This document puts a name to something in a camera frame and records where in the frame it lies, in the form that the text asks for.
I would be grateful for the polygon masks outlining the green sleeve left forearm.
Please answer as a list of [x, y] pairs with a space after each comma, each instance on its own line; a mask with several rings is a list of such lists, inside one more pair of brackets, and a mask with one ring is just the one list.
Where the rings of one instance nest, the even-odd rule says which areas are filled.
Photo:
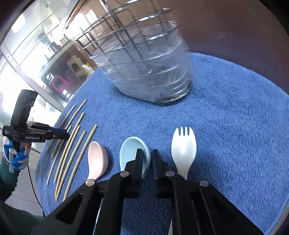
[[18, 176], [19, 173], [10, 173], [5, 160], [1, 159], [1, 234], [30, 234], [32, 228], [45, 218], [5, 203], [17, 186]]

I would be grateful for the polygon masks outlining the left hand blue white glove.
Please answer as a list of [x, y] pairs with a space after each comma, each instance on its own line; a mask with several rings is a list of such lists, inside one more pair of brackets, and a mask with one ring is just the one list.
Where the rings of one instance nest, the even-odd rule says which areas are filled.
[[31, 143], [27, 142], [19, 151], [14, 147], [13, 140], [3, 138], [3, 157], [10, 173], [19, 173], [28, 165]]

